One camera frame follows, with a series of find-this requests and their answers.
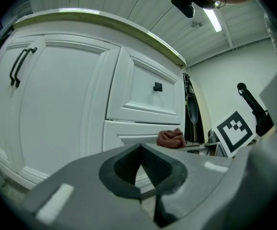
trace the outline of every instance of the countertop edge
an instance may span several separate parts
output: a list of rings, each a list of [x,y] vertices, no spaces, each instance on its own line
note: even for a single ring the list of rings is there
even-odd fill
[[[155,34],[125,18],[102,11],[71,8],[47,10],[24,16],[13,26],[17,29],[40,22],[63,20],[95,23],[116,29],[153,47],[180,68],[186,67],[186,60]]]

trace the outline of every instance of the red cloth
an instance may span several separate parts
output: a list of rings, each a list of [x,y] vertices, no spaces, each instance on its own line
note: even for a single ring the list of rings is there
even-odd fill
[[[186,142],[182,131],[177,128],[174,131],[160,131],[157,138],[157,145],[165,148],[185,148]]]

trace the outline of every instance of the ceiling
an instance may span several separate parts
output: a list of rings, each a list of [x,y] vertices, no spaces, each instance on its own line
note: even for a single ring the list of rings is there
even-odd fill
[[[269,37],[264,11],[255,0],[215,9],[222,31],[216,33],[204,11],[185,17],[171,0],[30,0],[32,11],[88,8],[116,14],[156,34],[192,66],[209,57]]]

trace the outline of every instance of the drawer front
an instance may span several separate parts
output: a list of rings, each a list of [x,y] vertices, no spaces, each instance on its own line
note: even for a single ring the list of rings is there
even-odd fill
[[[155,91],[156,83],[162,87]],[[183,80],[165,67],[122,48],[116,65],[107,119],[180,124],[184,105]]]
[[[106,120],[104,122],[103,151],[136,143],[156,144],[158,133],[161,130],[174,130],[176,128],[181,127],[179,125],[137,124]],[[141,188],[150,183],[141,166],[137,173],[136,186]]]

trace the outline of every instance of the white cabinet door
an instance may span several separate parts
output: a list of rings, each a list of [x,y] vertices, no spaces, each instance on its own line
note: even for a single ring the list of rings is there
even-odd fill
[[[12,122],[12,101],[14,93],[17,91],[15,85],[11,86],[10,72],[13,68],[12,77],[19,66],[21,59],[24,57],[24,49],[35,47],[42,36],[30,36],[25,38],[17,38],[11,40],[6,47],[3,47],[0,52],[0,162],[9,167],[12,170],[16,170],[12,159],[12,147],[11,147],[11,130],[15,128]],[[26,67],[26,63],[30,62],[33,58],[37,58],[38,52],[35,54],[27,55],[25,61],[22,64],[22,68]]]
[[[155,83],[162,92],[154,91]],[[184,86],[179,78],[130,49],[122,48],[112,82],[107,119],[181,124]]]
[[[156,144],[160,131],[174,130],[176,128],[180,128],[180,126],[105,121],[103,151],[108,151],[131,143]],[[136,186],[144,187],[148,184],[150,184],[150,180],[142,167],[140,167],[137,173]]]
[[[46,47],[18,96],[14,146],[20,175],[38,183],[69,162],[101,152],[106,105],[120,48],[72,35]]]

